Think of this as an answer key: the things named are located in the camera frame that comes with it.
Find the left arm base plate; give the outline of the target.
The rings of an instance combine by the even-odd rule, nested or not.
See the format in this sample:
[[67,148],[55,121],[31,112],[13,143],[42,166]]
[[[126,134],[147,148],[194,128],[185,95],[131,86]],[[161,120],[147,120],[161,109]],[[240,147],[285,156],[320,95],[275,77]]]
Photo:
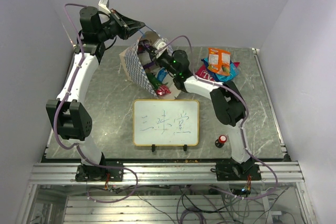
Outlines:
[[123,165],[119,162],[107,162],[107,166],[114,168],[100,168],[91,165],[79,165],[75,174],[76,182],[121,182],[123,179]]

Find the green snack bag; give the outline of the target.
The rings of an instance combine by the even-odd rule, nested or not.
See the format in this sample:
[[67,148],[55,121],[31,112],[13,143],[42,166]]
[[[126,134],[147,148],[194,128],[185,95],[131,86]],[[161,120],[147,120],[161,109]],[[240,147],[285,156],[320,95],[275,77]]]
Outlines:
[[166,88],[166,85],[164,85],[161,81],[159,81],[154,74],[147,73],[146,76],[155,91],[158,90],[160,87]]

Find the orange Fox's fruits candy bag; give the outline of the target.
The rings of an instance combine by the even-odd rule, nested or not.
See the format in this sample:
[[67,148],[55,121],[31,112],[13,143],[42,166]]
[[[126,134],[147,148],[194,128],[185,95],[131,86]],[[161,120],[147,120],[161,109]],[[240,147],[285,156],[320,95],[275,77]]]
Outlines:
[[231,53],[217,48],[208,49],[208,70],[222,76],[230,75]]

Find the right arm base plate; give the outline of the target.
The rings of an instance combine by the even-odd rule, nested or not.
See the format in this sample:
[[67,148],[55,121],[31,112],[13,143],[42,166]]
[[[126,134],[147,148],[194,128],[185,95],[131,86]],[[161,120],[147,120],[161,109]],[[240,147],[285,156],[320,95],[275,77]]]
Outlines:
[[218,181],[247,181],[249,178],[252,181],[261,180],[261,172],[257,164],[253,164],[248,170],[232,162],[216,163],[214,168],[210,171],[216,175]]

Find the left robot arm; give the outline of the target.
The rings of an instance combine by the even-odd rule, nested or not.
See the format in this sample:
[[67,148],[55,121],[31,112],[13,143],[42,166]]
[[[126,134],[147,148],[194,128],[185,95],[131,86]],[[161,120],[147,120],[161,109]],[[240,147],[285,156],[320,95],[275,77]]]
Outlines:
[[106,50],[105,42],[116,38],[127,40],[145,24],[107,7],[80,5],[80,8],[81,31],[77,32],[72,69],[57,98],[47,101],[46,111],[58,145],[65,150],[76,149],[80,155],[77,182],[120,182],[124,167],[118,163],[106,164],[103,152],[91,136],[93,122],[83,102]]

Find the blue checkered paper bag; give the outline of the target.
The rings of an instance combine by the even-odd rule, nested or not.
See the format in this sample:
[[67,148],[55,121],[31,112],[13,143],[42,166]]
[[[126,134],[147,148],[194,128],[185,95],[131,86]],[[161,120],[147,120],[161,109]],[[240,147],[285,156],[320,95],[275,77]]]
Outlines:
[[131,82],[161,100],[173,100],[181,93],[173,83],[173,75],[165,67],[155,62],[148,50],[159,44],[165,46],[168,40],[156,30],[146,26],[148,31],[142,33],[131,46],[119,54],[123,70]]

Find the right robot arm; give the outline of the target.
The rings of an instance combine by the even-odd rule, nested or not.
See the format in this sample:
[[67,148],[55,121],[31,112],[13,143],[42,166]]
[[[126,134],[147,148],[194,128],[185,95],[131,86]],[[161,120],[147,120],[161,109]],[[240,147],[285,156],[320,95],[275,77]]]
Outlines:
[[248,117],[247,104],[236,85],[232,81],[221,83],[199,78],[190,71],[190,62],[183,50],[176,50],[172,54],[166,50],[159,53],[150,46],[147,52],[156,65],[168,71],[178,90],[211,100],[217,119],[221,124],[230,127],[227,135],[232,150],[232,175],[239,180],[248,176],[255,159],[248,146],[244,129]]

